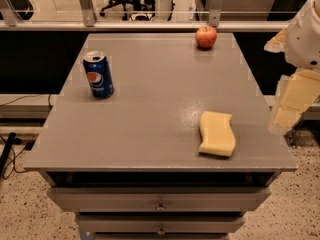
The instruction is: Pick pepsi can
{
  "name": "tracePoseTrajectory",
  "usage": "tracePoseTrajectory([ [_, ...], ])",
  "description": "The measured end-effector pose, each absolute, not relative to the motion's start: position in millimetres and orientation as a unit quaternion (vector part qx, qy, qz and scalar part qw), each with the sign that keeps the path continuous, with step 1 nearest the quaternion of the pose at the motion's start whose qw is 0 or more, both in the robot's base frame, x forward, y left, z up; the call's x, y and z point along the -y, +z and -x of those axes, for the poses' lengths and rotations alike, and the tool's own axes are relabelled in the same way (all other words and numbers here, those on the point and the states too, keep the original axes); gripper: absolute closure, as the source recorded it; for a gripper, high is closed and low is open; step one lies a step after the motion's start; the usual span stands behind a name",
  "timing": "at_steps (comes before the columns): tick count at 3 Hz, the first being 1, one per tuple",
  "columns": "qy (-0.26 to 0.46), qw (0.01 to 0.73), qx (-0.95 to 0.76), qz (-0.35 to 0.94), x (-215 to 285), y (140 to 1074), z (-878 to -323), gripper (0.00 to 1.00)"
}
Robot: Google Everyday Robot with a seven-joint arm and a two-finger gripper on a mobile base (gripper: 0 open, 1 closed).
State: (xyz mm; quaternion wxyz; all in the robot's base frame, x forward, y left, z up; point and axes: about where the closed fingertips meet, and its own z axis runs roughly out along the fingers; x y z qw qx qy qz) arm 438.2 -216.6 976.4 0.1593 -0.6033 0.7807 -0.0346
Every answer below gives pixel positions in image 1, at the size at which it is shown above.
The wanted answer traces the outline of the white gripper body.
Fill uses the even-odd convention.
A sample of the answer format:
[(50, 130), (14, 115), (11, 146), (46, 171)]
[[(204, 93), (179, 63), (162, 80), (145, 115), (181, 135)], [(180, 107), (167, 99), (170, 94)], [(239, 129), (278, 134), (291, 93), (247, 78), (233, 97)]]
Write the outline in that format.
[(285, 60), (297, 68), (320, 68), (320, 0), (307, 0), (290, 21)]

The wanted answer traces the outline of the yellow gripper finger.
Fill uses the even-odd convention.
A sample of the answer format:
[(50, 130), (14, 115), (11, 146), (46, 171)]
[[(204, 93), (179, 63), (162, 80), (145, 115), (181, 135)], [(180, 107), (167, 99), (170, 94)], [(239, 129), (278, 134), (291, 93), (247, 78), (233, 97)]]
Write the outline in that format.
[(276, 89), (268, 130), (284, 135), (320, 97), (320, 71), (298, 68), (291, 76), (282, 75)]
[(285, 50), (287, 29), (283, 28), (264, 45), (264, 50), (272, 53), (280, 53)]

